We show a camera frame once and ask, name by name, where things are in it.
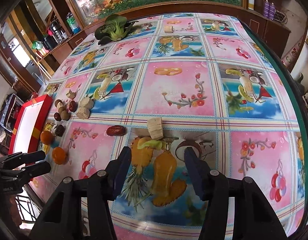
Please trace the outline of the green bok choy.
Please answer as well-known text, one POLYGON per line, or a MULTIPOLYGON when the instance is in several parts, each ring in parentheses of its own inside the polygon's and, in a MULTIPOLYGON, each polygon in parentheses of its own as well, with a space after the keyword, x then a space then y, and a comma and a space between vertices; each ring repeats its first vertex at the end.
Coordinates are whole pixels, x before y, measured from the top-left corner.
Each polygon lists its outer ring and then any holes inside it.
POLYGON ((138 21, 127 21, 127 18, 118 14, 108 16, 104 25, 95 30, 94 36, 98 45, 106 45, 124 39, 138 21))

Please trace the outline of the dark wrinkled red date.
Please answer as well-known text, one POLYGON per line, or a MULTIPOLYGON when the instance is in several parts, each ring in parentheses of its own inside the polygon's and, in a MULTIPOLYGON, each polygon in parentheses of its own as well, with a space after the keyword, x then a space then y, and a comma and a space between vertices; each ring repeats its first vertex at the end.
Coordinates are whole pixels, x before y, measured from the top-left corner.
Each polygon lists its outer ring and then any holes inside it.
POLYGON ((54 129, 55 136, 62 137, 65 132, 65 127, 63 125, 57 125, 54 129))

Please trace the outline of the wooden cabinet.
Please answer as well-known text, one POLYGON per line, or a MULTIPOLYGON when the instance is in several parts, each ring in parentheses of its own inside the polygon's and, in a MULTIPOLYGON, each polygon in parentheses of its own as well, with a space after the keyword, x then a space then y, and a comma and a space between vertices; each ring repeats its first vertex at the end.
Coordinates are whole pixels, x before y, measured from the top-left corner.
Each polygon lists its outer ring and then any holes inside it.
MULTIPOLYGON (((71 0, 48 0, 59 18, 61 25, 65 30, 72 34, 66 15, 72 12, 80 29, 87 34, 94 32, 104 22, 105 18, 97 20, 92 24, 85 25, 82 22, 71 0)), ((240 0, 240 5, 212 2, 212 1, 167 1, 155 4, 143 5, 136 8, 127 9, 115 14, 125 16, 129 20, 142 18, 146 16, 162 15, 165 13, 181 13, 181 12, 199 12, 210 13, 213 15, 229 15, 238 18, 245 23, 254 33, 256 33, 263 41, 272 49, 277 56, 282 56, 291 31, 284 25, 270 20, 261 15, 260 12, 249 9, 247 0, 240 0)))

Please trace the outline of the red white tray box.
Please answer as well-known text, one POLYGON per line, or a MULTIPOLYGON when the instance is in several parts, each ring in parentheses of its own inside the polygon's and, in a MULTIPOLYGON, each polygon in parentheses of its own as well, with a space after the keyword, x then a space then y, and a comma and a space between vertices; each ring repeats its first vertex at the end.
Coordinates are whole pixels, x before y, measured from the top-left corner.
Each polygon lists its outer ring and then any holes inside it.
POLYGON ((53 99, 45 94, 21 106, 12 131, 8 154, 32 153, 38 148, 40 133, 48 116, 53 99))

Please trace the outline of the orange tangerine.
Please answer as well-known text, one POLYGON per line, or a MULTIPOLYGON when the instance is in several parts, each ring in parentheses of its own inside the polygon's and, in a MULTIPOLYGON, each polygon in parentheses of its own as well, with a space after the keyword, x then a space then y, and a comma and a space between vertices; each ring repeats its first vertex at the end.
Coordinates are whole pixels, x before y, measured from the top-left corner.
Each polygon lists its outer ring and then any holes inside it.
POLYGON ((54 135, 50 131, 42 131, 40 134, 40 140, 45 145, 50 145, 54 141, 54 135))
POLYGON ((52 159, 57 165, 63 165, 66 162, 67 156, 67 152, 61 147, 56 147, 52 151, 52 159))

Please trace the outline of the fruit pattern tablecloth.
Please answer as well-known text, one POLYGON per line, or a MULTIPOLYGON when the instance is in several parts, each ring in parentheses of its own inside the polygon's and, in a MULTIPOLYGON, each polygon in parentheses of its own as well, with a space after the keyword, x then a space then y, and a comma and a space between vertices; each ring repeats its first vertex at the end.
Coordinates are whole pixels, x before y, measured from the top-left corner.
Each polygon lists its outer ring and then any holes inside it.
MULTIPOLYGON (((123 190, 109 204, 118 239, 197 239, 206 202, 195 194, 184 151, 227 177, 252 177, 285 233, 299 228, 305 206, 301 124, 278 75, 239 20, 227 15, 168 14, 138 20, 122 41, 98 45, 88 35, 64 59, 46 86, 54 103, 90 97, 88 119, 73 113, 65 132, 46 146, 48 161, 61 147, 64 165, 34 178, 46 202, 61 180, 89 178, 124 146, 132 162, 123 190), (172 25, 174 32, 164 33, 172 25), (147 120, 162 118, 164 137, 153 140, 147 120), (121 125, 123 136, 108 136, 121 125)), ((53 106, 45 129, 54 131, 53 106)))

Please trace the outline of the beige round cake piece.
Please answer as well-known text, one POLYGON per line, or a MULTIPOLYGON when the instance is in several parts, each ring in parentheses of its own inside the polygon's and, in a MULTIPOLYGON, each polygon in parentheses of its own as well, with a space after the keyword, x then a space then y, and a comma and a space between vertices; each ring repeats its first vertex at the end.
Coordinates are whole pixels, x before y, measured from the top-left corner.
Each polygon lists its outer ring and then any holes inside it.
POLYGON ((153 140, 160 140, 164 137, 162 118, 150 118, 147 120, 147 130, 153 140))

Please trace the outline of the purple bottles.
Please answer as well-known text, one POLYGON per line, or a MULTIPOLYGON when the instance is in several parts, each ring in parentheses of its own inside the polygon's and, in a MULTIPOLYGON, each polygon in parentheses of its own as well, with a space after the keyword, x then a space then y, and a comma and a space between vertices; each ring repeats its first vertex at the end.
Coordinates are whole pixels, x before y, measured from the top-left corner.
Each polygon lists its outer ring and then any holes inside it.
POLYGON ((264 6, 263 6, 263 16, 273 20, 276 12, 276 7, 274 3, 270 3, 268 0, 264 1, 264 6))

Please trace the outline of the plastic water bottle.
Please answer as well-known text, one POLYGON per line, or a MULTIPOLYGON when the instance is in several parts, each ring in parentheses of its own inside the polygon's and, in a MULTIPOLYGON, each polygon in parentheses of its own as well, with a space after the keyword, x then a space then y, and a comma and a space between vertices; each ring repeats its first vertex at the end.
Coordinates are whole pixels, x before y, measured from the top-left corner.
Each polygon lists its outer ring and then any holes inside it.
POLYGON ((69 12, 66 15, 66 22, 68 23, 69 27, 71 28, 74 34, 79 33, 81 31, 77 21, 75 20, 72 12, 69 12))

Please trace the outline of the beige cake cube far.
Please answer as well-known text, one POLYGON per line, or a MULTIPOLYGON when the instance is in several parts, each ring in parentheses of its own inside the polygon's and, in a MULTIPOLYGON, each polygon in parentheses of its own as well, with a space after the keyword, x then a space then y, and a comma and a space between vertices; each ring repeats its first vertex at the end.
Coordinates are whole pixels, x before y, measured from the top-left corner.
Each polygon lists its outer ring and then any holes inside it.
POLYGON ((171 34, 174 32, 174 28, 172 25, 165 25, 164 26, 164 33, 171 34))

